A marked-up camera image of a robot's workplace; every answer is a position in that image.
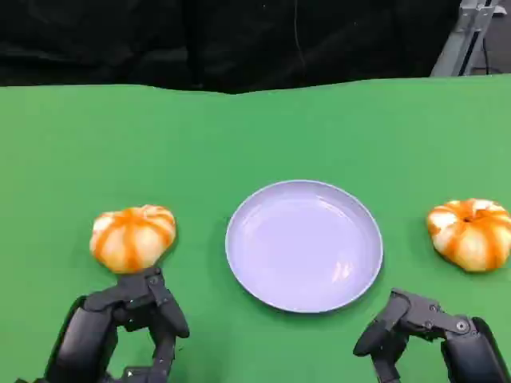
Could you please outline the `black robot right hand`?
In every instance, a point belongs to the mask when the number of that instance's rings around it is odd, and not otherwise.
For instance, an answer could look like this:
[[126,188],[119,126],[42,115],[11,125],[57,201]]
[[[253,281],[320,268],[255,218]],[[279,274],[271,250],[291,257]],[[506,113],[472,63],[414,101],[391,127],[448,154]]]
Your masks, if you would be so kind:
[[369,356],[379,382],[400,382],[396,364],[411,337],[440,339],[451,382],[509,382],[510,371],[487,322],[446,313],[440,303],[393,289],[383,309],[362,332],[353,349]]

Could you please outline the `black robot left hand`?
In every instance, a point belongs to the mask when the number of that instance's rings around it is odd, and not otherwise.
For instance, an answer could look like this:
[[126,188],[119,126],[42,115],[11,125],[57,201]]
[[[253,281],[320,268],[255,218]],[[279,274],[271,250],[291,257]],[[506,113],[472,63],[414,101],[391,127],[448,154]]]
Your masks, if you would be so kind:
[[127,366],[120,382],[166,382],[176,340],[189,328],[159,267],[118,276],[108,289],[83,295],[71,306],[50,354],[41,382],[115,382],[108,366],[117,330],[149,330],[155,349],[147,366]]

